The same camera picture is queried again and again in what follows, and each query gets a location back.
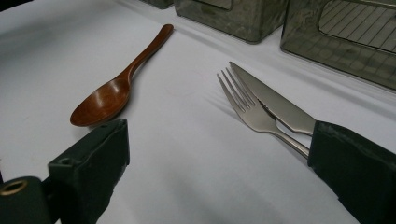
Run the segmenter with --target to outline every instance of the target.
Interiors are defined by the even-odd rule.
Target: white tablecloth
[[[136,0],[35,0],[0,12],[0,170],[47,164],[89,128],[69,118],[159,32],[176,30],[134,76],[131,164],[98,223],[358,223],[290,147],[251,131],[216,77],[232,61],[314,118],[396,152],[396,95],[279,49]],[[309,144],[306,137],[299,138]]]

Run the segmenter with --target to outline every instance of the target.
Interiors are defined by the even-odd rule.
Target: metal container
[[[178,16],[256,44],[283,24],[288,0],[174,0]]]
[[[174,0],[141,0],[160,9],[168,8],[174,4]]]
[[[290,0],[281,48],[396,90],[395,0]]]

